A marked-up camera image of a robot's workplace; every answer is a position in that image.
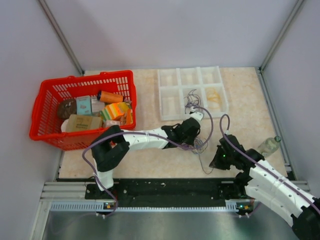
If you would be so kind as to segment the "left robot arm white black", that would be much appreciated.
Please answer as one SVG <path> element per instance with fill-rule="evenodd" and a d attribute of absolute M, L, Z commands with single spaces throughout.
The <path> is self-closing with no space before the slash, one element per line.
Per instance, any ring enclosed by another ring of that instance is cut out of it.
<path fill-rule="evenodd" d="M 118 125 L 109 127 L 90 145 L 97 194 L 105 199 L 113 194 L 113 171 L 128 152 L 191 147 L 200 133 L 201 121 L 201 118 L 191 116 L 182 123 L 146 131 L 128 131 Z"/>

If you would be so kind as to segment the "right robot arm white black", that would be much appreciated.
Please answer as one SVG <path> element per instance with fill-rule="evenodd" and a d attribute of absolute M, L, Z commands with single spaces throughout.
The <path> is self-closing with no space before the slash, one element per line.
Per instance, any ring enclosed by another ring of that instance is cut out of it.
<path fill-rule="evenodd" d="M 223 134 L 212 168 L 240 170 L 225 199 L 249 197 L 280 216 L 300 240 L 320 238 L 320 200 L 275 170 L 256 150 L 245 150 L 232 134 Z"/>

